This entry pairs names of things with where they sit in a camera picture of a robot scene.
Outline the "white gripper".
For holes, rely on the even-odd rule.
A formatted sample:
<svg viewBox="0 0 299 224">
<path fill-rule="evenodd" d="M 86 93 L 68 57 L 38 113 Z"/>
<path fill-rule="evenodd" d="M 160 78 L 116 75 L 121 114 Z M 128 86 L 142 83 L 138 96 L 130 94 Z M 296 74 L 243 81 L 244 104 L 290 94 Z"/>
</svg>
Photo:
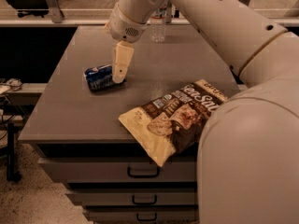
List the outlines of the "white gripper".
<svg viewBox="0 0 299 224">
<path fill-rule="evenodd" d="M 115 83 L 122 83 L 133 59 L 135 43 L 140 39 L 147 28 L 147 24 L 140 24 L 131 21 L 120 10 L 116 4 L 110 14 L 106 28 L 111 36 L 120 41 L 112 50 L 112 80 Z"/>
</svg>

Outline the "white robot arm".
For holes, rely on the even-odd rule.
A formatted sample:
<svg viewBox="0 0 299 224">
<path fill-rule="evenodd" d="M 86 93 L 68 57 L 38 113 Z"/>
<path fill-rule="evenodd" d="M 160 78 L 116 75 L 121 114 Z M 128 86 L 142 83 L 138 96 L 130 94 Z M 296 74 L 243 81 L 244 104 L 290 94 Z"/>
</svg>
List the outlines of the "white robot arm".
<svg viewBox="0 0 299 224">
<path fill-rule="evenodd" d="M 197 155 L 200 224 L 299 224 L 299 37 L 237 0 L 119 0 L 113 38 L 170 1 L 246 89 L 207 121 Z"/>
</svg>

